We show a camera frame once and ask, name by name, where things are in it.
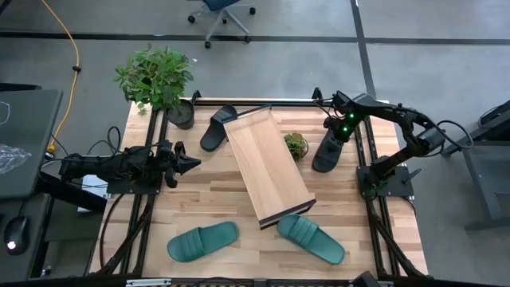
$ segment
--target wooden tray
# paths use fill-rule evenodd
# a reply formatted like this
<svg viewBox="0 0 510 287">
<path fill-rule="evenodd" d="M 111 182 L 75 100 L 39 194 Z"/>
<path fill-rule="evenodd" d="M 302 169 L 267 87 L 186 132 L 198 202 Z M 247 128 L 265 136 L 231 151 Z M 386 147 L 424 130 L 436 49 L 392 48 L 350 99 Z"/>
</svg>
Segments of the wooden tray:
<svg viewBox="0 0 510 287">
<path fill-rule="evenodd" d="M 261 229 L 312 207 L 315 196 L 308 193 L 270 110 L 224 126 Z"/>
</svg>

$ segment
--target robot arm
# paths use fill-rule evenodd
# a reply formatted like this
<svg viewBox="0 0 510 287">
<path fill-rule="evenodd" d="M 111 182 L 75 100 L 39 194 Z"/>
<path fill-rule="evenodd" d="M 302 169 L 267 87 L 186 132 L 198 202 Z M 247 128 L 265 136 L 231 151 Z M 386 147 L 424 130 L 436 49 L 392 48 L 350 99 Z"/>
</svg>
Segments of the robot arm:
<svg viewBox="0 0 510 287">
<path fill-rule="evenodd" d="M 329 116 L 324 121 L 324 127 L 332 131 L 333 136 L 341 144 L 349 140 L 356 126 L 366 116 L 392 121 L 402 129 L 407 146 L 392 156 L 382 156 L 370 166 L 368 181 L 375 186 L 393 175 L 394 169 L 413 156 L 423 156 L 445 142 L 443 132 L 434 126 L 428 117 L 410 108 L 385 104 L 374 100 L 367 94 L 361 94 L 354 99 L 337 91 L 333 96 L 331 106 L 342 116 Z M 415 136 L 414 124 L 422 126 L 425 130 Z"/>
<path fill-rule="evenodd" d="M 162 173 L 168 187 L 175 188 L 175 173 L 181 175 L 198 166 L 200 159 L 186 155 L 184 144 L 177 142 L 174 151 L 168 140 L 159 144 L 154 156 L 151 146 L 130 147 L 110 157 L 82 156 L 71 154 L 62 160 L 59 174 L 62 180 L 79 179 L 85 175 L 97 175 L 107 183 L 124 181 L 138 186 L 159 188 Z"/>
</svg>

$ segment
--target office chair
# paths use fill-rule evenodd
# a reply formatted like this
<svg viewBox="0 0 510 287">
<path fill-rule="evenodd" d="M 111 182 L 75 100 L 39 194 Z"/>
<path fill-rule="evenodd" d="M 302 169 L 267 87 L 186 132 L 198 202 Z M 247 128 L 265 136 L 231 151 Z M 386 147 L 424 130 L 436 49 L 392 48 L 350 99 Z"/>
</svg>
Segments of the office chair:
<svg viewBox="0 0 510 287">
<path fill-rule="evenodd" d="M 216 14 L 216 21 L 214 21 L 214 24 L 210 27 L 209 33 L 206 35 L 206 48 L 210 48 L 210 37 L 213 35 L 214 31 L 216 30 L 216 27 L 218 27 L 218 24 L 220 21 L 223 21 L 223 24 L 227 23 L 227 18 L 229 18 L 239 29 L 243 30 L 246 33 L 245 36 L 245 42 L 250 43 L 252 41 L 252 38 L 249 36 L 249 31 L 242 25 L 242 23 L 237 19 L 232 12 L 230 12 L 230 8 L 237 8 L 237 7 L 250 7 L 249 13 L 254 15 L 256 13 L 255 7 L 253 7 L 253 4 L 237 4 L 234 5 L 234 3 L 237 3 L 241 0 L 202 0 L 205 5 L 202 6 L 202 8 L 199 11 L 193 12 L 188 17 L 188 22 L 193 24 L 195 22 L 195 17 L 203 17 L 208 16 L 211 14 Z"/>
</svg>

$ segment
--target green leafy plant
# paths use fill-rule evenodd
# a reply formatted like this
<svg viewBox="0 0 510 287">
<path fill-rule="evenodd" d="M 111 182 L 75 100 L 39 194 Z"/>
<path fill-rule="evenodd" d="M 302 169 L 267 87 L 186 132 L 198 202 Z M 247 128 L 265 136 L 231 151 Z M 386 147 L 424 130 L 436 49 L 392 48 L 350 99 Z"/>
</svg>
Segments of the green leafy plant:
<svg viewBox="0 0 510 287">
<path fill-rule="evenodd" d="M 127 65 L 115 68 L 126 100 L 133 100 L 144 113 L 145 104 L 154 108 L 179 110 L 184 88 L 193 75 L 186 68 L 189 60 L 183 54 L 165 49 L 139 51 L 129 57 Z"/>
<path fill-rule="evenodd" d="M 287 134 L 284 140 L 295 161 L 302 159 L 308 152 L 308 143 L 300 133 Z"/>
</svg>

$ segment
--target slipper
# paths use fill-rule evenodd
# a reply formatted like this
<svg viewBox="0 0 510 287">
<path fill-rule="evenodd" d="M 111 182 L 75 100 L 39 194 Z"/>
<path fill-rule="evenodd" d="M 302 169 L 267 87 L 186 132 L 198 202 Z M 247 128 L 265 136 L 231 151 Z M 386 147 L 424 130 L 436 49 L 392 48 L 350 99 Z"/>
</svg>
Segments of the slipper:
<svg viewBox="0 0 510 287">
<path fill-rule="evenodd" d="M 190 262 L 235 242 L 239 237 L 234 222 L 222 222 L 209 227 L 197 227 L 172 238 L 168 254 L 176 261 Z"/>
<path fill-rule="evenodd" d="M 332 130 L 328 130 L 322 142 L 320 142 L 316 154 L 313 156 L 312 168 L 318 172 L 332 171 L 338 163 L 342 147 L 343 143 L 335 139 Z"/>
<path fill-rule="evenodd" d="M 237 115 L 236 108 L 230 104 L 226 104 L 210 118 L 210 125 L 200 140 L 200 147 L 202 147 L 204 151 L 214 151 L 220 146 L 226 137 L 223 120 L 235 115 Z"/>
<path fill-rule="evenodd" d="M 345 249 L 335 239 L 303 216 L 285 216 L 278 222 L 278 232 L 283 238 L 331 264 L 339 264 L 345 256 Z"/>
</svg>

